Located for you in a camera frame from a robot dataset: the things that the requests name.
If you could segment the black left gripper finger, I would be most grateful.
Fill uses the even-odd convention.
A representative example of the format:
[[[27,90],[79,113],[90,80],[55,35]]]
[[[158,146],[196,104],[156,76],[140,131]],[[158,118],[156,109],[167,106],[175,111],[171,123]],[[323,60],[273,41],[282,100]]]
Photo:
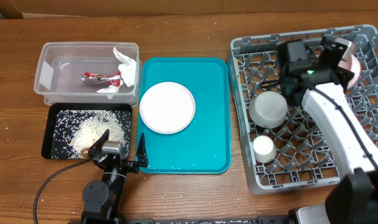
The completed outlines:
[[[148,155],[145,146],[145,136],[141,133],[138,146],[136,148],[136,162],[139,167],[148,167]]]
[[[92,145],[88,148],[88,156],[93,157],[98,151],[102,149],[102,146],[104,145],[105,141],[108,140],[110,135],[110,130],[107,129],[102,136]]]

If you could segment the pink small bowl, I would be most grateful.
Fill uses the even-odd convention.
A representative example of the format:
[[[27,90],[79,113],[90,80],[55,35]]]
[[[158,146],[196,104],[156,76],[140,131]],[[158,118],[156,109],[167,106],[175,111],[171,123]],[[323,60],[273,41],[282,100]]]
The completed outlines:
[[[348,90],[352,88],[357,83],[360,77],[361,64],[359,60],[354,55],[351,55],[350,59],[346,61],[341,60],[338,63],[338,67],[343,68],[352,73],[352,77],[350,80],[347,81],[347,86],[344,89]]]

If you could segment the pink plate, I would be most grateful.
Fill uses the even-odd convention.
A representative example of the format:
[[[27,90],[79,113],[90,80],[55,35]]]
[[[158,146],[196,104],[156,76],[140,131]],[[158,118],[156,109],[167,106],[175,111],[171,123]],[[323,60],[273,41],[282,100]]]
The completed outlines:
[[[139,113],[150,130],[159,134],[175,134],[193,120],[196,102],[185,86],[176,82],[162,82],[144,93]]]

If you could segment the red snack wrapper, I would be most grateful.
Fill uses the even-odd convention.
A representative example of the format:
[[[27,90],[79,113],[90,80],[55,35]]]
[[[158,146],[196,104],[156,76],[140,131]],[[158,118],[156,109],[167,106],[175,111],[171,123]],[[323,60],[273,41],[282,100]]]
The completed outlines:
[[[123,84],[123,79],[120,72],[116,72],[111,75],[85,72],[84,75],[79,78],[79,81],[93,85],[107,83],[111,86],[116,87],[119,87]]]

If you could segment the grey bowl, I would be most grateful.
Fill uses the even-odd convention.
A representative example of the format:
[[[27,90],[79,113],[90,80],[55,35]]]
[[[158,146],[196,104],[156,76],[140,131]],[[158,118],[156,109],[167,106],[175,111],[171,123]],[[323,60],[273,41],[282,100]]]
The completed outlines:
[[[276,128],[286,119],[288,105],[283,96],[265,91],[251,100],[248,113],[252,121],[262,128]]]

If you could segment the white napkin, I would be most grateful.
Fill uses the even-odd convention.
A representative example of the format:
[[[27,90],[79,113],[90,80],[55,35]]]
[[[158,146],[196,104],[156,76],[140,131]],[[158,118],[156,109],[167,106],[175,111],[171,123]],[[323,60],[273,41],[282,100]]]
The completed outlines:
[[[106,76],[108,87],[97,90],[97,93],[118,93],[121,86],[132,87],[136,78],[136,61],[113,48],[115,57],[120,61],[118,71]]]

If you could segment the white paper cup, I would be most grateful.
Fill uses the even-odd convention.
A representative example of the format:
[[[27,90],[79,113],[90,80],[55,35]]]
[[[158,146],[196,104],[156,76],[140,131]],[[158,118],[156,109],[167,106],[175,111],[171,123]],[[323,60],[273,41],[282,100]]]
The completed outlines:
[[[276,146],[268,136],[257,136],[253,141],[253,150],[258,162],[271,162],[276,156]]]

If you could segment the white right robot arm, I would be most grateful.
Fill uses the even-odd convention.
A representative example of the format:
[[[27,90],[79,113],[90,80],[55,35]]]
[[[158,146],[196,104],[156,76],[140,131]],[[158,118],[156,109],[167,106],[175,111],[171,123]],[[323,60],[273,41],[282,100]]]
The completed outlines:
[[[351,41],[324,37],[317,59],[303,40],[277,45],[278,83],[290,106],[316,123],[338,168],[340,183],[319,205],[290,211],[291,223],[378,223],[378,147],[347,103],[360,77]]]

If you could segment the black rectangular tray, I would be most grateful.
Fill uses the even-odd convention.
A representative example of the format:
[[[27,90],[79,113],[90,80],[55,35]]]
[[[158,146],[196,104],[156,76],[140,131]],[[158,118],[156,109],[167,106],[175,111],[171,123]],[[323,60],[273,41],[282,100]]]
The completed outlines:
[[[49,108],[47,125],[44,134],[44,141],[42,144],[42,157],[51,159],[52,136],[50,132],[55,126],[55,119],[57,113],[61,110],[117,110],[130,111],[132,114],[132,107],[129,104],[115,104],[115,103],[55,103]]]

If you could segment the teal serving tray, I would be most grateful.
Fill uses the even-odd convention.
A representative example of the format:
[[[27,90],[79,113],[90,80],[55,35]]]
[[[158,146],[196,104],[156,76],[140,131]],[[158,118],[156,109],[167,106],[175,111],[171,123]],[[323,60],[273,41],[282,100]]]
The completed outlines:
[[[141,93],[162,82],[176,82],[193,95],[191,123],[174,134],[159,134],[138,120],[149,174],[221,174],[231,163],[230,91],[226,63],[210,57],[156,57],[143,65]]]

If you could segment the clear plastic bin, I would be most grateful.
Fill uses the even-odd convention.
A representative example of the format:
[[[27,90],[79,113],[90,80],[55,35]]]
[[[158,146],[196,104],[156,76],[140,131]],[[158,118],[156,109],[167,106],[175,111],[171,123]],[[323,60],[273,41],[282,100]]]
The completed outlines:
[[[81,81],[85,73],[115,77],[124,61],[130,80],[116,88],[107,81]],[[127,103],[139,101],[141,61],[139,47],[132,42],[49,42],[40,53],[34,91],[47,105],[54,103]]]

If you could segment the grey dish rack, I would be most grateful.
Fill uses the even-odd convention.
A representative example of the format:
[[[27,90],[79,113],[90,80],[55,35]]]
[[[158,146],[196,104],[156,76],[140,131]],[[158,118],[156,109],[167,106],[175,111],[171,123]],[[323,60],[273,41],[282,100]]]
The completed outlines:
[[[339,172],[321,131],[300,108],[290,108],[285,122],[273,129],[256,126],[248,107],[262,92],[259,84],[278,77],[276,46],[288,40],[303,40],[318,58],[323,37],[340,37],[357,45],[355,53],[362,70],[355,86],[347,91],[349,106],[378,147],[378,31],[374,26],[286,32],[238,37],[230,43],[227,57],[230,89],[240,128],[240,147],[248,189],[256,195],[308,189],[339,182]],[[277,152],[268,163],[258,162],[253,150],[257,136],[268,136]]]

